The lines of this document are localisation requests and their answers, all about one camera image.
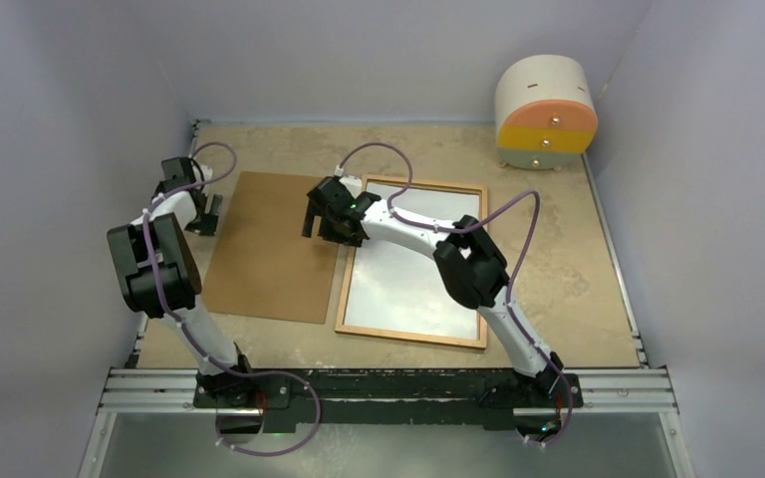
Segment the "brown frame backing board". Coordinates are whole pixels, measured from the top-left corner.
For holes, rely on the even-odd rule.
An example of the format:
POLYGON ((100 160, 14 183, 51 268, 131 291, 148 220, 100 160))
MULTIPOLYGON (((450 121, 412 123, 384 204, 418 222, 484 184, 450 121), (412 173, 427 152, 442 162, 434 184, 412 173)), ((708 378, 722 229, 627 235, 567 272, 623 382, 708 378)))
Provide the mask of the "brown frame backing board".
POLYGON ((302 228, 314 176, 240 174, 206 270, 212 313, 320 325, 326 321, 338 246, 302 228))

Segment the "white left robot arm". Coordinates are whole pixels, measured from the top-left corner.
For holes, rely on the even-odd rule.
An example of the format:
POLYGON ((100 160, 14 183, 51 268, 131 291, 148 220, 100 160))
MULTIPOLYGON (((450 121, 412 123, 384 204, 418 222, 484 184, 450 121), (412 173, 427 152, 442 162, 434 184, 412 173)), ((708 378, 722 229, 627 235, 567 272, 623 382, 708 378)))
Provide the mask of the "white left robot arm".
POLYGON ((191 157, 162 162, 163 178, 150 206, 107 233, 126 305, 168 326, 197 362, 198 396, 243 407, 256 397, 247 357, 217 327, 203 304, 201 276, 185 231, 215 232, 221 196, 205 193, 211 177, 191 157))

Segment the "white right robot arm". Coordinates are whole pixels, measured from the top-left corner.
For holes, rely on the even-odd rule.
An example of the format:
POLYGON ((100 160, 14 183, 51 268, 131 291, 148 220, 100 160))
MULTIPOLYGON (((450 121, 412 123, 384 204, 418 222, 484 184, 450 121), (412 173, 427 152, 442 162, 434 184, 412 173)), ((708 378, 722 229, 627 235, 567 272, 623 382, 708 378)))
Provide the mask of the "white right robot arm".
POLYGON ((326 176, 307 194, 302 234, 360 247, 385 241, 435 264, 448 296, 476 311, 496 335, 519 378, 522 397, 542 405, 573 385, 560 360, 540 339, 513 297, 515 273, 487 232, 484 221, 464 215, 457 221, 423 216, 393 205, 390 198, 353 191, 345 176, 326 176))

